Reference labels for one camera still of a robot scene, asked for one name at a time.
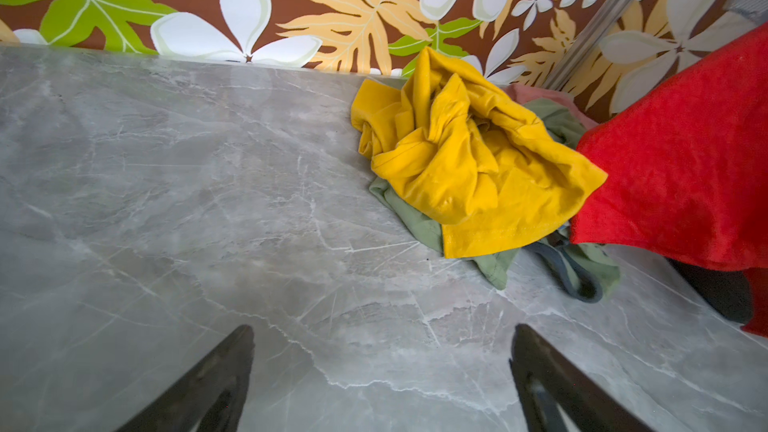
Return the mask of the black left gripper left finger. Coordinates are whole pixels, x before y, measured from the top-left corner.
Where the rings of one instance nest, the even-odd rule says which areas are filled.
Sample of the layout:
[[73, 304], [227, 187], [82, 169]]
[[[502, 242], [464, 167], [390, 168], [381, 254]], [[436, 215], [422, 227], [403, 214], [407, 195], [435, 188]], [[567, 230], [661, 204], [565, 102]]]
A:
[[254, 332], [243, 324], [225, 337], [121, 431], [235, 431], [247, 399]]

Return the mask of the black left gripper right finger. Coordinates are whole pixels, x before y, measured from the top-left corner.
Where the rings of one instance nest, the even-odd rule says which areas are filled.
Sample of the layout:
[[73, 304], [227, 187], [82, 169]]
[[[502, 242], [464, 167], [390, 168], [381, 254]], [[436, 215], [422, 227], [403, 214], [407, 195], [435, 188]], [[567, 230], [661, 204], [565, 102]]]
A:
[[530, 431], [648, 431], [543, 336], [519, 324], [509, 359]]

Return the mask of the red cloth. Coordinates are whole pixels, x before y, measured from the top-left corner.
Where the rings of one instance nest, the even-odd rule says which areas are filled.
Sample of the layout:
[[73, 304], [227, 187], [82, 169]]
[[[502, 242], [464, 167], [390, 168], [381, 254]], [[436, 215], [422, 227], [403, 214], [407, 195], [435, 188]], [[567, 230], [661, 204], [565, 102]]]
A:
[[710, 294], [745, 283], [745, 332], [767, 332], [767, 30], [758, 27], [589, 131], [579, 152], [608, 177], [571, 222], [575, 243], [644, 249]]

